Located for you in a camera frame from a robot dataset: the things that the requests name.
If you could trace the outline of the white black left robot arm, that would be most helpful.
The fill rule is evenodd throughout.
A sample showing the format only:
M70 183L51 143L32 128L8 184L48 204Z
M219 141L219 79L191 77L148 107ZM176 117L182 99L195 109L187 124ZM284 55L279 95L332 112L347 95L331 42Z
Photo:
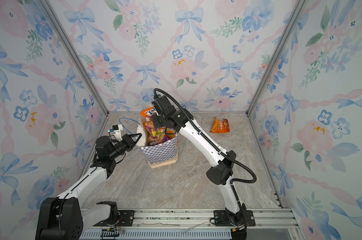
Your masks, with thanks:
M76 183L55 198L45 199L38 216L37 240L78 240L83 231L102 222L117 227L122 217L116 202L103 201L82 210L89 195L113 173L116 159L125 157L142 134L125 134L120 140L102 136L96 140L95 155L88 171Z

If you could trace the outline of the aluminium corner post left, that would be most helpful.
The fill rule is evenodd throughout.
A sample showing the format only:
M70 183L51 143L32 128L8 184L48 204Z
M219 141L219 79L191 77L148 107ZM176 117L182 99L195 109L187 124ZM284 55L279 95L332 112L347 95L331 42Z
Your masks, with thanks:
M71 43L68 34L66 33L65 29L63 28L60 20L58 19L56 13L54 12L51 4L49 1L36 1L37 4L41 7L41 10L46 15L50 24L61 38L63 46L66 52L69 55L70 60L73 62L74 66L80 73L82 79L84 80L86 86L89 88L90 93L94 96L96 103L101 107L102 112L108 116L109 110L107 109L103 99L101 98L99 92L96 89L95 84L87 74L85 66L83 65L78 53L76 52L73 44Z

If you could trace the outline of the orange snack packet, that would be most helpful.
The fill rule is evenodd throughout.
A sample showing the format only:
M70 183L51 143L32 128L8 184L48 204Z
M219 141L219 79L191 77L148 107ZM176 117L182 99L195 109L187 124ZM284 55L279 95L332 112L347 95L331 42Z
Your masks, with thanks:
M227 119L219 120L214 118L212 127L210 129L211 133L224 134L230 132L230 125Z

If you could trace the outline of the aluminium corner post right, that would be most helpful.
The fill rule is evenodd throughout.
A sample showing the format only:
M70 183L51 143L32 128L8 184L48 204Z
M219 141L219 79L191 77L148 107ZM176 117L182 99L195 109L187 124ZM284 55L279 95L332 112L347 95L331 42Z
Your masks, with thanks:
M282 32L280 41L276 45L276 48L275 48L273 54L271 55L271 61L268 65L268 67L266 68L266 71L263 74L263 77L261 78L261 81L260 81L258 87L256 88L256 92L254 94L254 97L252 98L252 102L249 105L248 110L246 112L247 117L249 117L253 113L253 111L256 109L256 105L258 104L258 100L263 92L263 89L266 86L266 84L268 83L269 77L271 76L274 67L278 65L280 57L287 45L287 41L289 40L290 36L293 34L294 28L297 26L299 18L303 14L303 10L304 10L307 2L308 1L305 1L305 0L299 0L299 1L297 1L297 4L293 8L289 21L288 21L286 27L284 28L284 31Z

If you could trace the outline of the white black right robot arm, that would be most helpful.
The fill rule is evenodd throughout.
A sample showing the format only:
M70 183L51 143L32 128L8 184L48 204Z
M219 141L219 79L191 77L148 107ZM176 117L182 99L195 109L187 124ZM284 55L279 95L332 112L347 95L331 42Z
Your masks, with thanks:
M247 209L237 193L235 183L253 184L257 181L255 173L236 160L234 151L228 152L219 146L174 98L156 95L152 104L156 111L152 116L155 127L175 130L189 140L210 163L206 175L221 191L229 223L238 229L248 227Z

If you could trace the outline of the metal base rail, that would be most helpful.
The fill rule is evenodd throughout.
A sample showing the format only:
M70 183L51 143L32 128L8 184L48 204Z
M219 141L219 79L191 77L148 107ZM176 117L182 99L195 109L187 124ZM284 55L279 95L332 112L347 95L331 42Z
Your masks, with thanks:
M85 214L83 225L61 223L53 240L302 240L289 209L249 209L246 227L230 224L225 210L120 209L116 222Z

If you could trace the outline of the orange fruit candy pack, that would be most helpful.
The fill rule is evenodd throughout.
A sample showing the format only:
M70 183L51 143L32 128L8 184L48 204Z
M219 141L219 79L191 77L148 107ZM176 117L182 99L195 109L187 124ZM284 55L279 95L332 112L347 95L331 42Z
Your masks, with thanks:
M157 111L154 107L145 107L141 110L140 115L146 119L146 121L150 121L154 115L157 115Z

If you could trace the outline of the aluminium corner post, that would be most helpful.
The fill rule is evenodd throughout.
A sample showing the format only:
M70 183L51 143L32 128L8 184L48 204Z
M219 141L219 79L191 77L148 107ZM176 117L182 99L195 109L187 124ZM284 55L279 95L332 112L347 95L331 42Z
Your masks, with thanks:
M303 14L303 10L304 10L307 2L308 1L305 1L305 0L299 0L299 1L297 1L297 4L293 8L289 21L288 21L286 27L284 28L284 31L282 32L280 41L276 45L276 48L275 48L273 54L271 55L271 61L268 65L268 67L266 68L266 71L263 74L263 77L261 78L261 81L260 81L258 87L256 88L256 92L254 94L254 97L252 98L252 102L249 105L248 110L246 112L247 117L249 117L253 113L253 111L256 109L256 105L258 104L258 100L263 92L263 89L266 86L266 84L268 83L269 77L271 76L274 67L278 65L280 57L287 45L287 41L289 40L290 36L293 34L294 28L297 26L299 18Z
M51 4L49 1L36 1L37 4L41 7L41 10L46 15L50 24L61 38L63 46L66 52L69 55L70 60L73 62L74 66L80 73L82 79L84 80L86 86L89 88L90 93L94 96L96 103L101 107L102 112L108 116L109 110L107 109L103 99L101 98L99 92L96 89L95 84L87 74L85 66L83 65L78 53L76 52L73 44L71 43L68 34L66 33L65 29L63 28L60 20L58 19L56 13L54 12Z

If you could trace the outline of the yellow mango gummy bag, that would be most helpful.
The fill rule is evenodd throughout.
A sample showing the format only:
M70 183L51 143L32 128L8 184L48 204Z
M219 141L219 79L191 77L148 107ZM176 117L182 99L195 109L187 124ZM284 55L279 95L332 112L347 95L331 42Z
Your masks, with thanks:
M166 134L165 141L167 142L167 141L173 139L176 136L176 133L177 132L175 130L173 130L173 129L166 129L166 131L165 131L165 134Z

